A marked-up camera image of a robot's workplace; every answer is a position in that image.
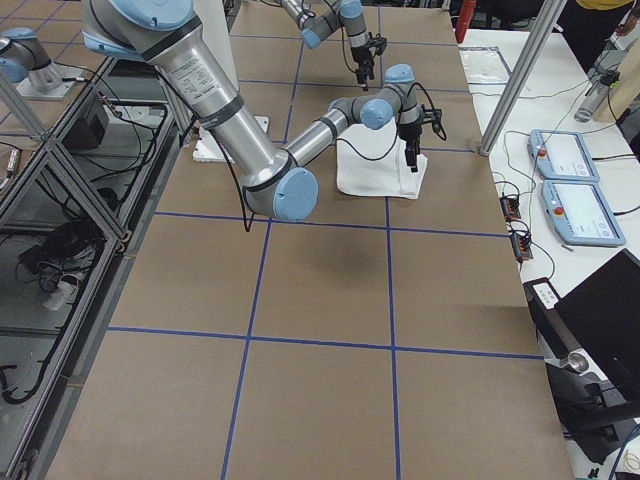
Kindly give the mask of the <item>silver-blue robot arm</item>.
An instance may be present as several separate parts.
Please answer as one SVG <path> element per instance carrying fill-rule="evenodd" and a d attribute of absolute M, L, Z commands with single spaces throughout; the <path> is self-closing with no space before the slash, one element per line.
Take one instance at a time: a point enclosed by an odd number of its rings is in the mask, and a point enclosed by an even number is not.
<path fill-rule="evenodd" d="M 383 55 L 387 39 L 369 30 L 360 1 L 325 1 L 328 9 L 322 15 L 317 15 L 311 4 L 304 1 L 263 1 L 263 4 L 282 8 L 294 21 L 310 49 L 317 48 L 339 32 L 347 70 L 355 75 L 356 83 L 364 91 L 369 90 L 369 81 L 375 79 L 375 58 Z"/>
<path fill-rule="evenodd" d="M 83 36 L 105 56 L 144 61 L 162 70 L 241 169 L 241 192 L 253 212 L 301 221 L 315 208 L 318 182 L 306 166 L 354 124 L 372 130 L 396 121 L 407 166 L 416 171 L 425 107 L 418 104 L 408 64 L 390 67 L 372 95 L 336 100 L 289 144 L 274 145 L 203 39 L 190 1 L 85 1 Z"/>

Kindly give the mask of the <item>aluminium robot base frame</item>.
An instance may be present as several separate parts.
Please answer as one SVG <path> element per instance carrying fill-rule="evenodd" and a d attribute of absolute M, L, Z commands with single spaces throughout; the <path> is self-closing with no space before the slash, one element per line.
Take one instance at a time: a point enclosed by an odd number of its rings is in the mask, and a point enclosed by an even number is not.
<path fill-rule="evenodd" d="M 152 66 L 1 82 L 1 475 L 45 476 L 193 119 Z"/>

